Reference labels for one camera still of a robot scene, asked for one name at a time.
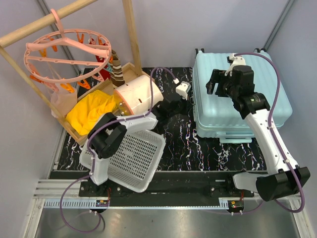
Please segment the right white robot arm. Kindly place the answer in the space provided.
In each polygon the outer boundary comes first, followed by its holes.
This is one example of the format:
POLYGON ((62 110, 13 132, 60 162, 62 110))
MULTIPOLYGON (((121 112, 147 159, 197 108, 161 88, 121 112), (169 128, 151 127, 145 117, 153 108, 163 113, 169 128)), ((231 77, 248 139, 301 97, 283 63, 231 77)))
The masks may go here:
POLYGON ((267 168, 266 176, 248 172, 235 174, 225 184, 226 193, 234 197, 248 190, 258 193, 264 201, 271 201, 301 192, 310 171, 300 167, 285 146, 265 95, 255 92, 252 68, 238 65, 230 71, 215 69, 206 88, 208 94, 232 100, 233 107, 252 130, 267 168))

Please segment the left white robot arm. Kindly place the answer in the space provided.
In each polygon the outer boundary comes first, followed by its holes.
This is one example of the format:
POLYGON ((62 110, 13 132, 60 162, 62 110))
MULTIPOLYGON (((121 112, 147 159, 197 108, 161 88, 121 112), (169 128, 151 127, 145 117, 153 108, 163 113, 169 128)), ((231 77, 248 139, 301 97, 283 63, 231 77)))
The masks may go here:
POLYGON ((188 97, 174 94, 143 114, 104 114, 90 131, 80 163, 90 169, 90 191, 106 193, 107 180, 134 192, 144 192, 152 181, 166 145, 153 130, 177 114, 187 114, 188 97))

